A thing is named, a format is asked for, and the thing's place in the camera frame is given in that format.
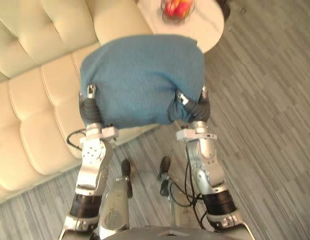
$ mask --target apple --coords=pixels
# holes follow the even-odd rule
[[[168,2],[165,5],[165,14],[169,17],[173,17],[175,14],[176,6],[172,2]]]
[[[189,13],[191,9],[191,4],[188,2],[180,2],[175,10],[175,14],[179,18],[185,18]]]
[[[180,4],[182,0],[172,0],[171,2],[174,4],[175,8]]]

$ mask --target glass bowl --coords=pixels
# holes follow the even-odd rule
[[[195,0],[161,0],[162,18],[166,23],[184,23],[195,9]]]

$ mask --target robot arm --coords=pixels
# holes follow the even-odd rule
[[[211,111],[207,88],[203,87],[198,104],[181,92],[177,93],[177,99],[193,116],[190,128],[182,129],[176,136],[178,140],[187,141],[186,155],[189,158],[193,179],[205,203],[209,223],[217,232],[231,236],[239,234],[240,239],[254,240],[226,185],[225,173],[218,162],[213,142],[217,136],[209,133],[207,120]]]
[[[89,85],[87,98],[79,103],[80,115],[86,125],[86,136],[80,140],[83,145],[82,165],[77,177],[75,196],[58,240],[67,239],[71,235],[87,239],[99,223],[102,195],[113,155],[113,148],[108,140],[116,138],[118,131],[113,126],[103,128],[95,95],[96,87]]]

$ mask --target red fruit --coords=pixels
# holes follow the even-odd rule
[[[172,3],[166,3],[166,6],[165,6],[165,14],[169,17],[173,17],[174,14],[175,14],[175,5],[172,4]]]
[[[191,5],[188,2],[181,2],[176,10],[175,10],[175,14],[180,17],[180,18],[185,18],[191,9]]]

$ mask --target gray wood-grain floor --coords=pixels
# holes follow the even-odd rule
[[[231,9],[205,55],[219,161],[256,239],[310,240],[310,0],[234,0]],[[182,179],[178,129],[160,126],[115,150],[106,190],[131,159],[132,227],[170,223],[156,177],[169,155]],[[1,204],[0,240],[56,239],[78,170]]]

